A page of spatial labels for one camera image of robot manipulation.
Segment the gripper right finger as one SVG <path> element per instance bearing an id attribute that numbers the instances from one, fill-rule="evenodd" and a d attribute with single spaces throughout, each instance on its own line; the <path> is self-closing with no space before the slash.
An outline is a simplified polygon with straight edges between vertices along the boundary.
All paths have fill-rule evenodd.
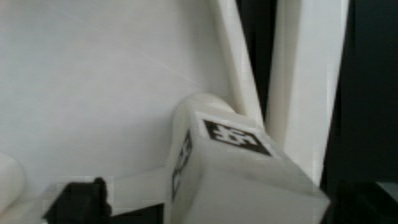
<path id="1" fill-rule="evenodd" d="M 347 183 L 340 189 L 340 224 L 398 224 L 398 183 Z"/>

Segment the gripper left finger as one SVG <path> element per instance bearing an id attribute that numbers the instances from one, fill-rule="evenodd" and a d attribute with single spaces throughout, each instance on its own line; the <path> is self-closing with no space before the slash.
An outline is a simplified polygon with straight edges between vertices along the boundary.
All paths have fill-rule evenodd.
<path id="1" fill-rule="evenodd" d="M 43 215 L 48 224 L 110 224 L 107 182 L 71 182 Z"/>

